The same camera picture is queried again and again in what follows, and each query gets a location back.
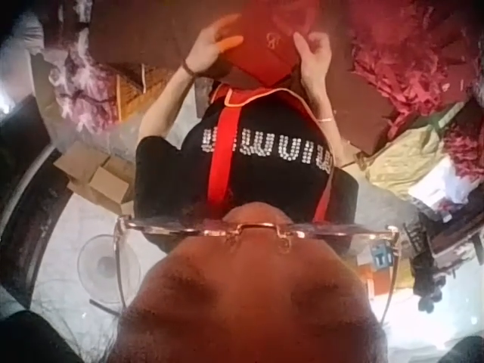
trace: cardboard box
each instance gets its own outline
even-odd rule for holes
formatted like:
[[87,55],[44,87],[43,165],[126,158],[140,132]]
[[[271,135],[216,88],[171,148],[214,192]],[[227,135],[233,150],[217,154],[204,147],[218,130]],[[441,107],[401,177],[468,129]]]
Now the cardboard box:
[[54,165],[69,177],[74,193],[117,215],[133,215],[132,163],[76,142]]

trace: finger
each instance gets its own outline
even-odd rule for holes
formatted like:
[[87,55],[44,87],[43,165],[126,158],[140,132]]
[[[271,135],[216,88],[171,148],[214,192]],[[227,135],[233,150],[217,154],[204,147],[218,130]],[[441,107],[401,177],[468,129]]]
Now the finger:
[[312,54],[308,42],[303,38],[301,34],[295,32],[293,35],[293,39],[294,45],[296,46],[297,52],[299,53],[301,58],[307,57]]
[[220,53],[224,53],[230,49],[238,47],[243,42],[243,36],[231,36],[229,38],[221,40],[220,42],[217,42],[217,47],[219,48]]
[[315,42],[319,47],[326,47],[330,44],[330,37],[327,33],[313,32],[309,34],[309,40]]
[[213,34],[219,34],[225,27],[232,25],[240,18],[240,14],[229,14],[214,21],[209,28],[212,29]]

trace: red gift box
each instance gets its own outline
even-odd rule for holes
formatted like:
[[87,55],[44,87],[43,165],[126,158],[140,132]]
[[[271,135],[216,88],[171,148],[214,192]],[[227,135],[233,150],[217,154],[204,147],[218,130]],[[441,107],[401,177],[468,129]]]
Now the red gift box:
[[225,59],[265,87],[276,85],[298,63],[293,34],[307,37],[318,7],[319,0],[251,0],[233,29],[244,36],[244,43]]

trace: hand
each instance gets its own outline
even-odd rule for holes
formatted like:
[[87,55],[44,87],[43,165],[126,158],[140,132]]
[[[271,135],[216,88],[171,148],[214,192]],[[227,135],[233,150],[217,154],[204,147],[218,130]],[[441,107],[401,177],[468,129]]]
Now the hand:
[[326,74],[331,63],[330,40],[326,33],[311,33],[314,52],[299,33],[294,33],[294,45],[301,57],[301,82],[310,97],[326,92]]
[[242,44],[243,36],[224,38],[228,27],[239,17],[239,14],[228,15],[200,32],[186,59],[186,64],[192,72],[205,72],[217,61],[220,54]]

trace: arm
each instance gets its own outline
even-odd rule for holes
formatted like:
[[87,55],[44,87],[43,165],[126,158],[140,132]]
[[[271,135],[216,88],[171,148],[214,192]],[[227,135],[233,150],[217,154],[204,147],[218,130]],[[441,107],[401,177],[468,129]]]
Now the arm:
[[182,67],[175,72],[161,95],[143,116],[138,142],[147,136],[165,138],[168,135],[193,81],[193,77]]
[[312,96],[312,109],[317,119],[319,128],[326,136],[327,142],[331,146],[331,150],[334,153],[334,163],[336,166],[340,166],[343,163],[344,149],[343,139],[341,138],[340,130],[336,124],[336,120],[333,115],[333,108],[329,97],[327,96],[326,89],[321,90],[316,95]]
[[194,75],[208,70],[221,53],[239,46],[244,41],[242,36],[222,38],[226,28],[238,18],[238,14],[228,15],[200,32],[184,66],[175,72],[162,94],[144,115],[139,129],[138,143],[147,136],[165,138],[193,84]]
[[309,40],[315,43],[314,51],[299,33],[294,34],[294,45],[301,57],[301,82],[312,111],[320,120],[318,125],[334,153],[335,165],[339,166],[344,158],[343,140],[326,92],[326,74],[331,62],[330,41],[325,33],[312,33]]

